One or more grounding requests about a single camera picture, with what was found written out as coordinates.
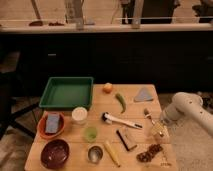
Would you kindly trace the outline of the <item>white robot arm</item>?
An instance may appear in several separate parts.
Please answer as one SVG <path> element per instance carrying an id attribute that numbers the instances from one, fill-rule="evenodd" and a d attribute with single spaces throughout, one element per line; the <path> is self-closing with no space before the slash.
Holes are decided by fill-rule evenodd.
<path id="1" fill-rule="evenodd" d="M 160 117 L 151 128 L 150 133 L 152 135 L 159 134 L 165 130 L 166 126 L 176 123 L 183 116 L 188 116 L 213 137 L 213 115 L 202 105 L 203 100 L 197 94 L 176 93 L 172 97 L 171 103 L 160 113 Z"/>

